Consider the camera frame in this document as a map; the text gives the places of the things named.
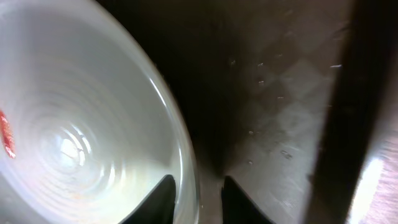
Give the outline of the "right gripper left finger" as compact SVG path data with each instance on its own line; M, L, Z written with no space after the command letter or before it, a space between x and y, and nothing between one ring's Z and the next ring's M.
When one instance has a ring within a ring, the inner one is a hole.
M172 224L175 199L175 179L172 175L165 175L121 224Z

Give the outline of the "pale blue plate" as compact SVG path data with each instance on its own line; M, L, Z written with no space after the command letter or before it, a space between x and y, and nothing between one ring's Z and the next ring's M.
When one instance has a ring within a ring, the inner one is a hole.
M94 1L1 2L2 223L122 223L170 178L197 223L195 156L150 58Z

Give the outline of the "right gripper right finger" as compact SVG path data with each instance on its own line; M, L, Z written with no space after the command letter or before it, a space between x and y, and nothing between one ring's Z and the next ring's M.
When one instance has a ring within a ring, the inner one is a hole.
M224 179L221 202L223 224L274 224L231 176Z

